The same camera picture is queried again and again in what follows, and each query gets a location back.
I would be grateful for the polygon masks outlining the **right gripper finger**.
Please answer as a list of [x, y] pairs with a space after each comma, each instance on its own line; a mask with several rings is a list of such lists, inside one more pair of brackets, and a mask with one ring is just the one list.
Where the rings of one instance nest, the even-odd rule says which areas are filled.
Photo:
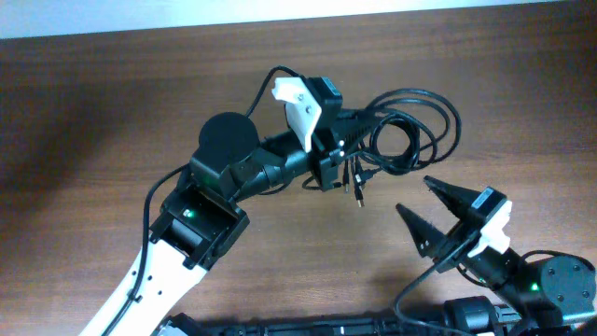
[[431, 175], [426, 175], [423, 182], [458, 219], [467, 222], [478, 220], [472, 204], [480, 196], [479, 191], [458, 187]]
[[422, 258], [437, 258], [445, 244], [445, 234], [402, 203], [396, 205], [396, 211], [405, 222], [419, 255]]

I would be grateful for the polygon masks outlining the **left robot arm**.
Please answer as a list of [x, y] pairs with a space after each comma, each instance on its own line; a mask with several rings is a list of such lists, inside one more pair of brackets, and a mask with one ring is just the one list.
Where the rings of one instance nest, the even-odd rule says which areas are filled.
[[221, 113], [201, 128], [189, 163], [155, 221], [144, 221], [142, 249], [128, 274], [83, 329], [85, 335], [148, 335], [237, 241], [249, 224], [239, 202], [307, 175], [309, 189], [340, 187], [339, 167], [380, 119], [343, 110], [310, 140], [288, 130], [260, 140], [252, 120]]

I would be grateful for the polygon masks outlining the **black usb cable short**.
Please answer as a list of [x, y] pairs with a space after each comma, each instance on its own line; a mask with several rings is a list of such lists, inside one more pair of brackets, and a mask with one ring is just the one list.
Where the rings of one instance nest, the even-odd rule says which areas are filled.
[[[407, 148], [399, 155], [382, 155], [378, 142], [385, 126], [401, 130], [409, 140]], [[383, 119], [373, 128], [365, 145], [361, 142], [357, 152], [350, 158], [354, 182], [354, 196], [359, 207], [364, 206], [363, 189], [377, 173], [399, 176], [413, 171], [419, 163], [421, 152], [421, 123], [413, 119], [391, 116]]]

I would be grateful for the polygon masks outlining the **black usb cable long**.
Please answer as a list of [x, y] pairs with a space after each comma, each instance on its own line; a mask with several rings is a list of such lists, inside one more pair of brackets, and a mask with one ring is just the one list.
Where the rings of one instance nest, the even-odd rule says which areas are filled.
[[[422, 121], [404, 110], [407, 105], [428, 108], [444, 121], [441, 133], [434, 133]], [[448, 159], [460, 145], [463, 125], [455, 106], [432, 91], [402, 88], [374, 98], [363, 110], [380, 120], [374, 125], [367, 142], [359, 143], [358, 158], [388, 175], [406, 175]], [[409, 139], [399, 155], [384, 155], [379, 138], [387, 126], [398, 128]]]

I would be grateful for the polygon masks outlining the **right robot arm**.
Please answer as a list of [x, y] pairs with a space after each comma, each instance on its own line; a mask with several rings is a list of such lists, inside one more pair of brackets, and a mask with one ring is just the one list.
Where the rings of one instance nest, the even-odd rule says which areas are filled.
[[553, 250], [523, 255], [510, 246], [504, 227], [512, 202], [503, 192], [454, 186], [430, 175], [425, 185], [456, 217], [442, 232], [405, 205], [396, 205], [418, 253], [432, 266], [404, 288], [410, 293], [431, 273], [457, 270], [489, 289], [520, 316], [514, 332], [572, 327], [596, 317], [596, 268], [585, 258]]

